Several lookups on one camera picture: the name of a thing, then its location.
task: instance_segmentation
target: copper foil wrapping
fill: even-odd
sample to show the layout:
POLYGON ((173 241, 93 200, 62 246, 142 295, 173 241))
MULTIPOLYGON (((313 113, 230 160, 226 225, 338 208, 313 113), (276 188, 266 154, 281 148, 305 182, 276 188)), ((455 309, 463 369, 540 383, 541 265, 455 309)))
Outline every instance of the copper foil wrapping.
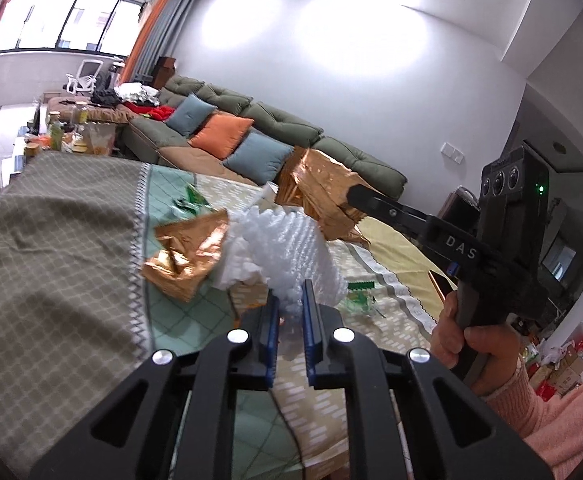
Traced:
POLYGON ((365 237, 361 230, 358 229, 358 226, 354 226, 354 228, 349 231, 345 236, 341 236, 339 238, 344 242, 349 242, 350 244, 358 244, 364 247, 366 250, 369 250, 371 247, 371 242, 365 237))
POLYGON ((143 276, 168 296, 191 301, 220 260, 228 227, 225 210, 156 227, 163 248, 145 261, 143 276))
POLYGON ((351 186, 370 187, 358 173, 323 152, 298 148, 287 159, 278 180, 276 204, 304 208, 327 240, 350 236, 365 214, 347 203, 351 186))

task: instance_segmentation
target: silver screw head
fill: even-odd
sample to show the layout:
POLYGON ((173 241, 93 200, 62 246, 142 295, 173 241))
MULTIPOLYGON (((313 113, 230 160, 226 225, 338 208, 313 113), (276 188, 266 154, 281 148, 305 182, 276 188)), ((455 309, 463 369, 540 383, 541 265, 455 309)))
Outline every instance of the silver screw head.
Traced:
POLYGON ((354 337, 354 331, 349 328, 337 328, 334 330, 334 339, 341 343, 350 343, 354 337))
POLYGON ((249 339, 249 332, 247 332, 247 330, 242 330, 241 328, 236 328, 229 332, 226 335, 226 338, 234 344, 241 344, 249 339))
POLYGON ((151 357, 151 360, 157 365, 168 365, 174 359, 174 354, 169 350, 158 350, 151 357))
POLYGON ((409 351, 409 359, 415 363, 426 363, 431 358, 431 354, 424 348, 414 348, 409 351))

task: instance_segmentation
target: white office chair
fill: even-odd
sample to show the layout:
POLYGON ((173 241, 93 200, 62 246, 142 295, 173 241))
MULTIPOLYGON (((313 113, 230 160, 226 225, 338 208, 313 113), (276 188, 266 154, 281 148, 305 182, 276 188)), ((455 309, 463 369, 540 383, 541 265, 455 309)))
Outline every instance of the white office chair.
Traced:
POLYGON ((95 78, 102 68, 102 61, 98 59, 85 59, 79 66, 76 75, 66 74, 69 82, 65 89, 70 94, 91 94, 95 89, 95 78))

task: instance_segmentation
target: green sofa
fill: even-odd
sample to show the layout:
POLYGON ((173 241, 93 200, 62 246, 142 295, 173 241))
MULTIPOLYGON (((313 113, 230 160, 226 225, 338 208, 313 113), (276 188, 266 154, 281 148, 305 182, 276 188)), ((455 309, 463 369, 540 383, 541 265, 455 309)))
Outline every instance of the green sofa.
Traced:
MULTIPOLYGON (((175 108, 192 92, 224 112, 253 119, 254 128, 265 135, 326 153, 389 197, 398 199, 405 188, 407 178, 385 162, 334 137, 324 136, 324 129, 319 126, 263 102, 252 102, 251 97, 233 90, 174 75, 162 88, 159 99, 161 104, 175 108)), ((225 168, 221 160, 192 148, 185 137, 161 121, 132 119, 122 132, 122 140, 144 162, 249 182, 225 168)))

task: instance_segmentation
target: brown sofa seat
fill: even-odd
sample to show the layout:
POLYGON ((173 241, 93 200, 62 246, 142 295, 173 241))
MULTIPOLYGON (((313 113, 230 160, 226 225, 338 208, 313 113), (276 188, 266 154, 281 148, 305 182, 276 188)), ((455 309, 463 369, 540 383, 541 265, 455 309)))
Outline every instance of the brown sofa seat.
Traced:
POLYGON ((229 168, 225 168, 221 160, 204 150, 192 148, 191 146, 167 146, 160 148, 158 153, 160 155, 159 163, 163 166, 171 166, 179 170, 191 171, 191 173, 219 176, 255 186, 251 180, 240 176, 229 168))

